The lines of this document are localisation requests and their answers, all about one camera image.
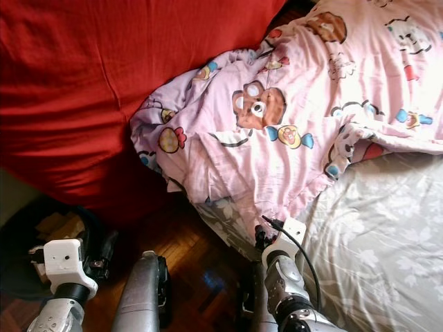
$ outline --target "wooden floor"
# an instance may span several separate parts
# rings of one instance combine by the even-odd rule
[[[166,258],[172,279],[173,320],[164,331],[235,331],[237,282],[249,262],[226,246],[184,199],[120,233],[111,277],[85,308],[84,332],[108,332],[134,262],[145,250]],[[1,332],[26,331],[39,303],[1,296]]]

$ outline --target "red couch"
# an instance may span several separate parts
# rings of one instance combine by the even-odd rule
[[[168,201],[127,123],[168,79],[259,43],[284,0],[4,0],[1,165],[41,191],[130,223]]]

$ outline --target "crumpled blanket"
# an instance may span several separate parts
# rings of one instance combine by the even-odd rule
[[[296,217],[351,163],[442,154],[442,102],[441,1],[323,0],[157,89],[132,140],[170,191],[232,197],[254,242],[262,214]]]

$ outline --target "blue candy print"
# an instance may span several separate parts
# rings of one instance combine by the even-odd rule
[[[269,139],[271,142],[276,140],[278,138],[278,130],[274,127],[266,127],[266,130],[268,131]]]
[[[314,147],[314,138],[310,133],[307,133],[302,137],[302,144],[310,149]]]
[[[404,109],[400,109],[395,118],[400,122],[405,122],[406,119],[408,119],[408,112],[406,112]]]
[[[424,116],[422,114],[420,114],[419,120],[422,125],[431,125],[432,124],[432,118],[430,118],[428,116]]]
[[[210,63],[208,63],[208,68],[210,70],[210,72],[213,72],[215,69],[217,69],[217,64],[213,61],[211,61]]]

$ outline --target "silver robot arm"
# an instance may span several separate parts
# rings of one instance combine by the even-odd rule
[[[82,243],[77,239],[54,240],[36,247],[31,254],[38,251],[35,256],[41,256],[42,250],[44,262],[39,259],[34,263],[44,264],[54,298],[46,303],[28,332],[82,332],[83,307],[98,289],[83,271]],[[159,314],[169,315],[168,282],[165,259],[153,251],[144,252],[129,276],[112,332],[159,332]]]
[[[301,243],[306,227],[288,218],[283,229]],[[298,248],[282,232],[266,247],[262,263],[266,269],[264,285],[268,293],[268,311],[279,332],[346,332],[333,325],[312,306],[302,275],[294,261]]]

